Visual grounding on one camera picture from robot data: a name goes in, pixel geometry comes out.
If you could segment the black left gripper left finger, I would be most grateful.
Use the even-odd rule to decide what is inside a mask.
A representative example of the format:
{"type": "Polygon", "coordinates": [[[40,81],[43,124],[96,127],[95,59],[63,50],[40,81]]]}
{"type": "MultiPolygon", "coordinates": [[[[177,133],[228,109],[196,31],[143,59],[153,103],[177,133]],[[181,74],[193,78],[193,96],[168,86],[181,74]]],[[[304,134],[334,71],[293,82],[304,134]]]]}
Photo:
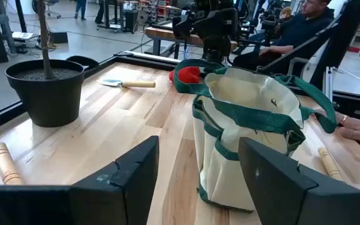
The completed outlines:
{"type": "Polygon", "coordinates": [[[158,166],[150,136],[72,185],[0,185],[0,224],[146,224],[158,166]]]}

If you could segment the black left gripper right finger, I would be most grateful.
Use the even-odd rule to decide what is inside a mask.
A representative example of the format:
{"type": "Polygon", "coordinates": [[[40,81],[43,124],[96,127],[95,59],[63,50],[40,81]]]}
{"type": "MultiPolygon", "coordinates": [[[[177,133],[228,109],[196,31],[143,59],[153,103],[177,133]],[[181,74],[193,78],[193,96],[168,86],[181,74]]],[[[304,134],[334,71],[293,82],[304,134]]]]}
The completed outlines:
{"type": "Polygon", "coordinates": [[[239,160],[262,224],[360,225],[360,189],[248,137],[239,160]]]}

